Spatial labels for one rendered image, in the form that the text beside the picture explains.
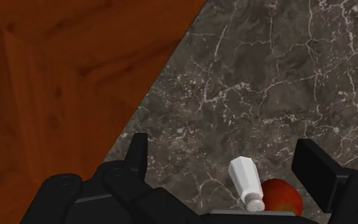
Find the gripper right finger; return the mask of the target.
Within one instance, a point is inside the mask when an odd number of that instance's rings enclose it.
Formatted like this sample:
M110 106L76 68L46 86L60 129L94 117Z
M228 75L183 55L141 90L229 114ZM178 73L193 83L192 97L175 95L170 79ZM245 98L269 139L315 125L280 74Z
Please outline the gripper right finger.
M327 224L358 224L358 170L341 166L311 139L297 141L291 170L331 215Z

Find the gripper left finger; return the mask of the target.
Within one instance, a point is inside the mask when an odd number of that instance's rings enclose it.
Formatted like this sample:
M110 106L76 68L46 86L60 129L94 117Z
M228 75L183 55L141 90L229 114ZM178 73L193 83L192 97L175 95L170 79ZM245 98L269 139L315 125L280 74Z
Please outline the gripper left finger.
M124 160L106 162L90 179L128 214L133 224L201 224L201 217L164 188L145 182L148 135L135 133ZM20 224L64 224L81 197L85 183L77 174L56 174L44 180Z

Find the red apple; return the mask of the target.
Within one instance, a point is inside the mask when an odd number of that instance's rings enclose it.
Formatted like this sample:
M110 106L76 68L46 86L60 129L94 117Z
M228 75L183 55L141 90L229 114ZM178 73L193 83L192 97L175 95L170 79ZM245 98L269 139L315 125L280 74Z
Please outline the red apple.
M261 184L266 211L303 212L303 199L297 189L283 179L268 179Z

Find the white salt shaker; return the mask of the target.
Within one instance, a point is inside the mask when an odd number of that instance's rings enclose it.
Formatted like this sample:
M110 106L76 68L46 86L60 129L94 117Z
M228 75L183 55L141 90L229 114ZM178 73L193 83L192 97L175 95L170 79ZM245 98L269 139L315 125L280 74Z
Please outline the white salt shaker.
M253 160L243 156L233 159L229 164L228 174L246 210L249 212L264 211L264 194Z

